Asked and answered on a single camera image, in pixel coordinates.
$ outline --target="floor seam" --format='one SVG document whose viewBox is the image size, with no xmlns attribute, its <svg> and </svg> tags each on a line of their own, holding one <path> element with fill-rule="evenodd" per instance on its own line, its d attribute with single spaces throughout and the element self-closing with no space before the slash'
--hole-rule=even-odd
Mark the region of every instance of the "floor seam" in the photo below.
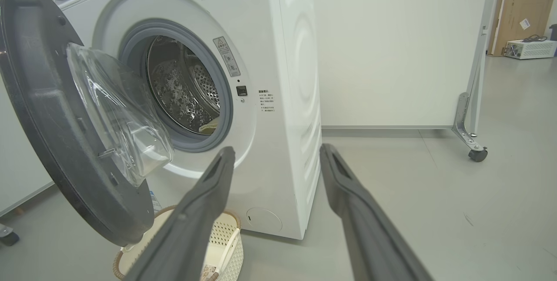
<svg viewBox="0 0 557 281">
<path fill-rule="evenodd" d="M 435 159 L 433 158 L 433 155 L 431 154 L 431 151 L 429 150 L 429 147 L 427 146 L 426 140 L 424 140 L 424 138 L 423 138 L 423 136 L 422 136 L 422 132 L 420 132 L 420 131 L 418 130 L 418 134 L 419 134 L 419 136 L 422 138 L 422 142 L 423 142 L 423 144 L 426 146 L 426 150 L 427 150 L 427 152 L 429 153 L 429 156 L 431 157 L 431 160 L 433 160 L 433 164 L 435 165 L 435 168 L 436 168 L 437 170 L 439 170 L 439 167 L 437 166 L 437 162 L 435 162 Z"/>
</svg>

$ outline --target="beige plastic basket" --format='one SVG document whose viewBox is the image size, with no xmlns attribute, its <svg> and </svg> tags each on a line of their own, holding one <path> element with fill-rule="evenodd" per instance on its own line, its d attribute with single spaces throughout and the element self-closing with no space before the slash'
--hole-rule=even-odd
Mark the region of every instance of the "beige plastic basket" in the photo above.
<svg viewBox="0 0 557 281">
<path fill-rule="evenodd" d="M 114 275 L 117 278 L 125 277 L 174 208 L 175 206 L 171 206 L 158 212 L 155 215 L 153 226 L 145 232 L 139 243 L 120 249 L 113 264 Z M 211 239 L 201 271 L 201 281 L 236 281 L 238 279 L 243 263 L 240 229 L 241 224 L 238 217 L 229 211 L 224 211 L 213 222 Z"/>
</svg>

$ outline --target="stainless steel drum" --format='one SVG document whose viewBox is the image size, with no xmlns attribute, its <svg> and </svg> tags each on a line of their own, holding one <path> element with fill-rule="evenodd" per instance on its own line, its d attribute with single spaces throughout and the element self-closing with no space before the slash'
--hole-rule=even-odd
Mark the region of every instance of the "stainless steel drum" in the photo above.
<svg viewBox="0 0 557 281">
<path fill-rule="evenodd" d="M 219 117 L 215 83 L 189 48 L 169 37 L 157 37 L 147 53 L 147 77 L 160 107 L 179 126 L 199 128 Z"/>
</svg>

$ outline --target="caster wheel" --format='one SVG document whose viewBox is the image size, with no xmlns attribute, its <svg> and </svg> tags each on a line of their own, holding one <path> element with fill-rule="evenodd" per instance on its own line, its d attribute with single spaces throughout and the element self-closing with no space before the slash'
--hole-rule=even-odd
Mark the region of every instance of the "caster wheel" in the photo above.
<svg viewBox="0 0 557 281">
<path fill-rule="evenodd" d="M 20 240 L 20 236 L 17 235 L 15 232 L 12 232 L 3 238 L 0 238 L 0 242 L 2 242 L 2 244 L 6 245 L 7 247 L 12 246 L 19 240 Z"/>
<path fill-rule="evenodd" d="M 468 157 L 470 157 L 475 162 L 481 162 L 487 157 L 487 151 L 483 150 L 483 151 L 476 152 L 470 150 L 470 152 L 468 153 Z"/>
</svg>

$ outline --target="black cable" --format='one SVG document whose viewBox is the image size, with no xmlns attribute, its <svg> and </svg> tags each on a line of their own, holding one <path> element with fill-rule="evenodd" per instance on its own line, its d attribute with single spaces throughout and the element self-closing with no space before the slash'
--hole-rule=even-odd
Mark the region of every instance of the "black cable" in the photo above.
<svg viewBox="0 0 557 281">
<path fill-rule="evenodd" d="M 543 42 L 547 40 L 547 37 L 540 37 L 538 34 L 534 34 L 531 35 L 525 39 L 523 39 L 524 43 L 530 43 L 530 42 Z"/>
</svg>

